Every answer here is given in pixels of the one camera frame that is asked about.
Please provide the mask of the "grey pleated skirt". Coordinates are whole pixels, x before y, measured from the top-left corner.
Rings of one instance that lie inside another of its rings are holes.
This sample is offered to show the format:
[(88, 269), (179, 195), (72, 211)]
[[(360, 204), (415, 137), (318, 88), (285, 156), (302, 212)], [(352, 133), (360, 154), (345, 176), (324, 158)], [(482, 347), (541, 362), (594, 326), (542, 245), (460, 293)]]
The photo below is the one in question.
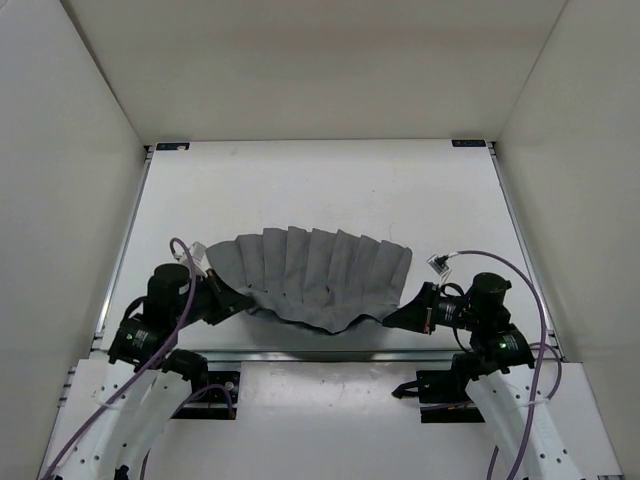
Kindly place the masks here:
[(413, 252), (366, 235), (290, 226), (219, 242), (206, 258), (253, 300), (251, 315), (337, 335), (397, 310)]

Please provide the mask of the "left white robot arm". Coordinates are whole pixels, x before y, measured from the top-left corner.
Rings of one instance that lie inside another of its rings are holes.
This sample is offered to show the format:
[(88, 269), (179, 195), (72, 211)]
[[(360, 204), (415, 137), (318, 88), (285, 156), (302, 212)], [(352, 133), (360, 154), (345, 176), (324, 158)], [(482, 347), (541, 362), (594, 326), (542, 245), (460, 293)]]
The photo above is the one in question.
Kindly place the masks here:
[(234, 418), (224, 381), (212, 382), (207, 360), (180, 349), (180, 331), (217, 325), (253, 307), (212, 269), (198, 273), (162, 264), (145, 295), (126, 308), (107, 352), (93, 413), (50, 462), (46, 479), (141, 479), (151, 447), (174, 415), (192, 402), (220, 402)]

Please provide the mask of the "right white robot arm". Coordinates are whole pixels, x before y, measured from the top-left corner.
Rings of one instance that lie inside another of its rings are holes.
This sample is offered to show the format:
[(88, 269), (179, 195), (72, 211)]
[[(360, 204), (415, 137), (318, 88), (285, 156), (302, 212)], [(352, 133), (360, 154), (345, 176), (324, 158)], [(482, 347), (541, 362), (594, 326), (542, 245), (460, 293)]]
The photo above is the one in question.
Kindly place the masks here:
[(494, 273), (476, 275), (468, 290), (425, 283), (411, 302), (387, 316), (386, 327), (430, 334), (441, 326), (470, 334), (469, 346), (453, 356), (449, 369), (420, 371), (392, 394), (418, 398), (424, 415), (476, 410), (511, 479), (580, 479), (549, 413), (549, 397), (539, 388), (541, 364), (534, 355), (545, 346), (530, 345), (512, 323), (504, 305), (510, 287)]

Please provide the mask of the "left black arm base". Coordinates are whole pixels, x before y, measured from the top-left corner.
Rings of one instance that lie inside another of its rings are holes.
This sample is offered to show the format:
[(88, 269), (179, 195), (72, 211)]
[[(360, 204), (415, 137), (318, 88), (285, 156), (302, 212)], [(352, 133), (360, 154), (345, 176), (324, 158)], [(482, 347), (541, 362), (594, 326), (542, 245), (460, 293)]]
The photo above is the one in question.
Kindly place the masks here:
[(178, 374), (191, 387), (172, 419), (224, 420), (237, 418), (239, 371), (211, 371), (207, 359), (197, 353), (176, 349), (162, 363), (163, 373)]

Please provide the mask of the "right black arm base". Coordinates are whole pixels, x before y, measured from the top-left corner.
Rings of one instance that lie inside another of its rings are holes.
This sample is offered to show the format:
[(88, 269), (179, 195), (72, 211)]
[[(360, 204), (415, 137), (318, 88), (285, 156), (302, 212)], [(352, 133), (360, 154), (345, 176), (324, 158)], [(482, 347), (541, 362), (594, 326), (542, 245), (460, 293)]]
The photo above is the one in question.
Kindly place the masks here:
[(396, 399), (417, 398), (423, 424), (484, 423), (466, 387), (483, 375), (508, 374), (512, 369), (485, 362), (475, 353), (460, 353), (453, 356), (448, 370), (418, 370), (414, 380), (400, 384), (391, 395)]

